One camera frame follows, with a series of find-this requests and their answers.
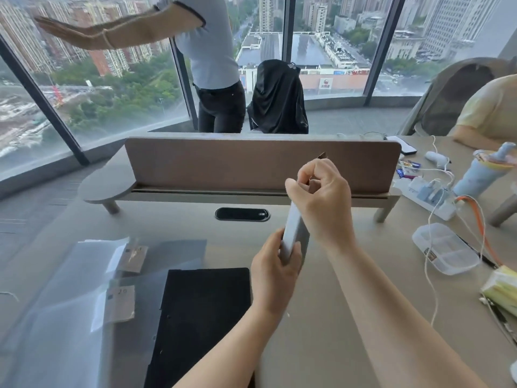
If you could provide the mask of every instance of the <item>bracelet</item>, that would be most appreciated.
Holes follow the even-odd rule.
[[[106,32],[107,32],[106,29],[102,30],[102,37],[104,38],[104,42],[106,43],[106,45],[108,45],[108,49],[115,50],[115,47],[111,44],[110,40],[107,38]]]

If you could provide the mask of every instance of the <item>jeans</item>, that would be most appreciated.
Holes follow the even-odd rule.
[[[240,80],[227,88],[195,89],[199,97],[199,132],[240,133],[246,115],[246,97]]]

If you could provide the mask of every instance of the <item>yellow shirt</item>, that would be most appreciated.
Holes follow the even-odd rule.
[[[517,142],[517,75],[484,85],[467,101],[456,125],[473,127],[495,140]]]

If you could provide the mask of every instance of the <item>shirt sleeve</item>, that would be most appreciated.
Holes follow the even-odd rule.
[[[203,23],[201,27],[206,25],[205,17],[208,16],[210,9],[208,0],[158,0],[155,4],[155,9],[161,11],[169,4],[176,4],[195,15]]]
[[[463,106],[456,125],[469,126],[482,132],[487,127],[486,122],[495,110],[496,105],[495,93],[485,86]]]

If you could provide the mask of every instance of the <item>black jacket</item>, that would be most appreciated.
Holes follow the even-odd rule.
[[[248,105],[250,128],[262,133],[308,133],[300,68],[281,60],[263,61],[257,69]]]

